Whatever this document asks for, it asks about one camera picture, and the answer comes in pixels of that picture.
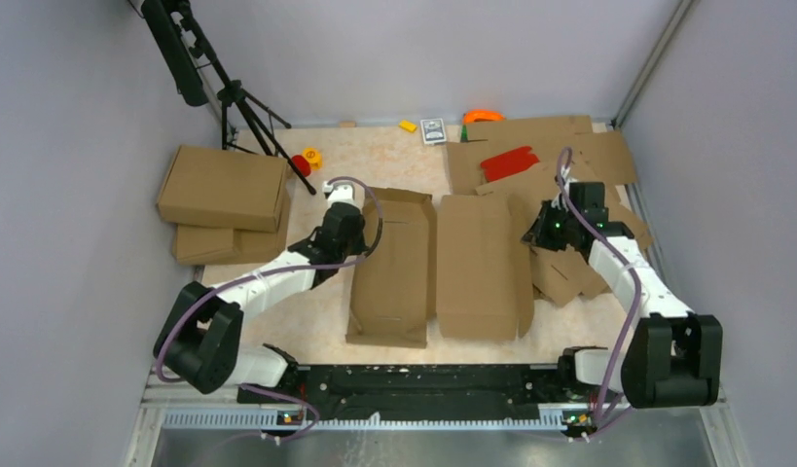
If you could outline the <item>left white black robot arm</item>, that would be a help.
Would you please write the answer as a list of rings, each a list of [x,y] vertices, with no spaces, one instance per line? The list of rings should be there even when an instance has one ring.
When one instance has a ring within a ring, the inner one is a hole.
[[[275,402],[296,393],[295,362],[272,345],[240,347],[242,327],[284,300],[311,291],[366,260],[376,249],[365,239],[366,220],[355,202],[372,188],[349,177],[323,186],[327,201],[322,222],[277,257],[236,279],[214,286],[198,281],[179,292],[153,347],[154,371],[164,383],[187,383],[201,394],[224,385],[254,384]]]

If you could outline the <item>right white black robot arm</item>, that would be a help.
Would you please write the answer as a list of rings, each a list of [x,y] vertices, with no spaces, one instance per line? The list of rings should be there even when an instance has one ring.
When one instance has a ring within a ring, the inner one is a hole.
[[[719,396],[723,328],[713,315],[681,301],[647,263],[632,231],[610,219],[600,182],[559,181],[522,241],[554,252],[573,250],[627,311],[612,349],[570,347],[556,387],[581,401],[595,386],[637,409],[698,407]]]

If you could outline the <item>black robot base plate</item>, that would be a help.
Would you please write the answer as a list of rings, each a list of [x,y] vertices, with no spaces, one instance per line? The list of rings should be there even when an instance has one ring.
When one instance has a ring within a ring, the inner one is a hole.
[[[555,364],[311,365],[275,392],[314,406],[322,420],[534,420],[550,404],[591,407],[598,388]]]

